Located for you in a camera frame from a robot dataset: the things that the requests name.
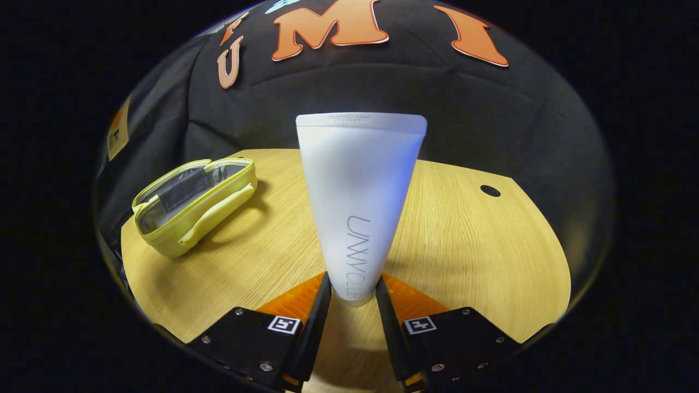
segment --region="white tube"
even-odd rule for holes
[[[296,118],[308,198],[330,282],[366,304],[401,218],[427,120],[398,113]]]

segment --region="yellow cosmetic bag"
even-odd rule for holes
[[[257,189],[251,159],[202,159],[182,165],[141,191],[131,207],[143,240],[179,257],[245,203]]]

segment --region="gray pouch lining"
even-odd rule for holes
[[[209,172],[204,172],[203,167],[192,168],[168,180],[143,198],[146,202],[158,195],[160,201],[138,221],[141,232],[149,234],[162,227],[191,202],[244,168],[243,165],[224,165]]]

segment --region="black background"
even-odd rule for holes
[[[7,191],[18,197],[3,231],[11,392],[240,391],[136,317],[101,260],[89,191],[96,147],[138,79],[247,3],[26,3],[7,12],[5,158],[16,168]],[[697,124],[687,111],[698,87],[689,73],[696,7],[610,3],[459,2],[577,88],[614,156],[620,207],[608,261],[576,309],[473,390],[687,392],[696,379]]]

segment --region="wooden table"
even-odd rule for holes
[[[258,308],[325,270],[299,151],[232,157],[255,161],[258,190],[187,254],[162,257],[133,218],[122,227],[139,306],[184,342],[233,307]],[[450,309],[477,309],[520,343],[562,317],[570,300],[561,245],[524,191],[510,178],[434,162],[417,162],[384,271]],[[375,299],[348,308],[333,297],[303,391],[401,392]]]

